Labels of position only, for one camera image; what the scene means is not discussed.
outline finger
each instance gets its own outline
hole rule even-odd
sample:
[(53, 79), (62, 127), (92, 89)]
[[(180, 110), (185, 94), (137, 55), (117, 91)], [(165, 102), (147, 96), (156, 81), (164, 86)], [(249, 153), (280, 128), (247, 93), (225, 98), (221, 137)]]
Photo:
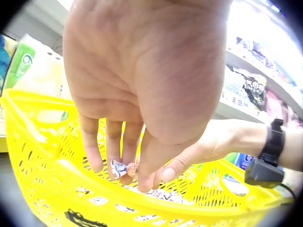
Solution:
[(108, 175), (111, 179), (115, 179), (115, 175), (111, 171), (110, 163), (112, 160), (121, 162), (120, 141), (122, 133), (122, 121), (106, 120), (106, 161), (108, 166)]
[(161, 182), (161, 178), (162, 178), (162, 171), (163, 171), (163, 167), (161, 167), (155, 173), (154, 186), (152, 188), (153, 190), (157, 190), (160, 186), (160, 182)]
[(99, 119), (93, 119), (84, 115), (79, 115), (81, 136), (87, 159), (95, 172), (103, 169), (103, 162), (100, 156), (97, 134), (99, 127)]
[(154, 186), (154, 178), (155, 178), (155, 173), (152, 173), (148, 176), (138, 174), (139, 191), (142, 193), (149, 192)]
[(199, 163), (201, 150), (202, 148), (198, 142), (186, 148), (165, 166), (160, 177), (161, 180), (165, 183), (170, 182), (182, 175), (192, 164)]
[[(142, 127), (143, 122), (127, 122), (125, 125), (125, 130), (123, 133), (122, 163), (126, 165), (135, 162)], [(129, 185), (130, 183), (132, 183), (132, 181), (133, 178), (128, 175), (125, 175), (120, 178), (120, 183), (123, 185)]]
[(181, 145), (165, 145), (155, 139), (149, 133), (148, 129), (146, 129), (141, 144), (141, 156), (138, 169), (140, 190), (149, 191), (152, 189), (153, 182), (150, 182), (150, 175), (154, 174), (154, 172), (162, 166), (165, 166), (166, 163), (176, 155), (179, 155), (185, 148), (196, 142), (196, 140), (198, 139)]

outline pink package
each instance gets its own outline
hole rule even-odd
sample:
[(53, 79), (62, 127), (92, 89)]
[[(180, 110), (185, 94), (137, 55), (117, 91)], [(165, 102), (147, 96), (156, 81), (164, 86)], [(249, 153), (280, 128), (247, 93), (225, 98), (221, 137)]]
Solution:
[(293, 110), (288, 107), (288, 128), (303, 128), (303, 122), (299, 119), (298, 115), (293, 112)]
[(271, 123), (275, 118), (283, 119), (282, 101), (279, 100), (271, 91), (266, 91), (266, 112), (268, 122)]

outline basket handle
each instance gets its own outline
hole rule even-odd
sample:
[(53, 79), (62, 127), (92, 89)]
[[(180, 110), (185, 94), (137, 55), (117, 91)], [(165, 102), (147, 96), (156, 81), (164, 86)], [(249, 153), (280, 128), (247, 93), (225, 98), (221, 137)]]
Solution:
[[(77, 109), (73, 101), (41, 95), (34, 92), (27, 92), (15, 89), (5, 89), (0, 98), (1, 106), (5, 112), (10, 113), (18, 121), (19, 124), (28, 124), (36, 120), (29, 119), (28, 116), (19, 108), (18, 103), (23, 102), (39, 107), (41, 110), (61, 110), (71, 113), (77, 113)], [(40, 126), (49, 127), (50, 125), (62, 125), (64, 122), (46, 123), (40, 122)]]

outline cable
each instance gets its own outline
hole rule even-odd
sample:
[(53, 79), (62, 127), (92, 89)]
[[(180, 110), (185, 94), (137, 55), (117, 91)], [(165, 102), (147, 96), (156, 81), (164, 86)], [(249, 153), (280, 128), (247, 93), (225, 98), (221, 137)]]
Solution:
[(294, 200), (296, 200), (296, 195), (295, 193), (289, 188), (287, 187), (285, 184), (280, 183), (279, 186), (281, 186), (282, 188), (286, 189), (287, 191), (289, 191), (292, 195), (292, 197), (294, 198)]

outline white shelf edge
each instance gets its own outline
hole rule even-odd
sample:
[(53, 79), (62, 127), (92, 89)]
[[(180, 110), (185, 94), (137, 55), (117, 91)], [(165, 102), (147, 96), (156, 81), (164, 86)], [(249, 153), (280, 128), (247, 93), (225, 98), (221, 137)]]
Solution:
[(288, 106), (290, 106), (293, 111), (302, 119), (303, 118), (303, 109), (302, 107), (291, 97), (291, 95), (276, 81), (270, 78), (268, 75), (263, 73), (260, 69), (256, 68), (246, 60), (237, 55), (226, 51), (225, 61), (227, 64), (235, 66), (237, 68), (245, 69), (250, 73), (260, 74), (264, 76), (267, 80), (267, 87), (275, 94), (279, 99), (285, 102)]
[(215, 111), (216, 115), (223, 116), (225, 119), (239, 119), (256, 123), (267, 123), (267, 113), (252, 107), (252, 104), (237, 94), (222, 89), (220, 102)]

